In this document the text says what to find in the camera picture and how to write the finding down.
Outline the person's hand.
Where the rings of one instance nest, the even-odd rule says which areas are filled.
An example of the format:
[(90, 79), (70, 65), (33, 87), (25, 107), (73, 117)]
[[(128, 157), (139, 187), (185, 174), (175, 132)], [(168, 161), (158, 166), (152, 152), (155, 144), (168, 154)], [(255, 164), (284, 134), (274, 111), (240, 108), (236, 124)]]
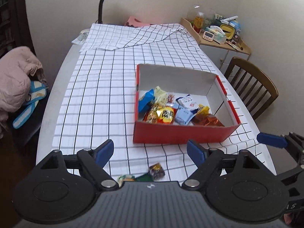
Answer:
[(290, 225), (293, 221), (294, 215), (292, 213), (284, 214), (283, 219), (286, 225)]

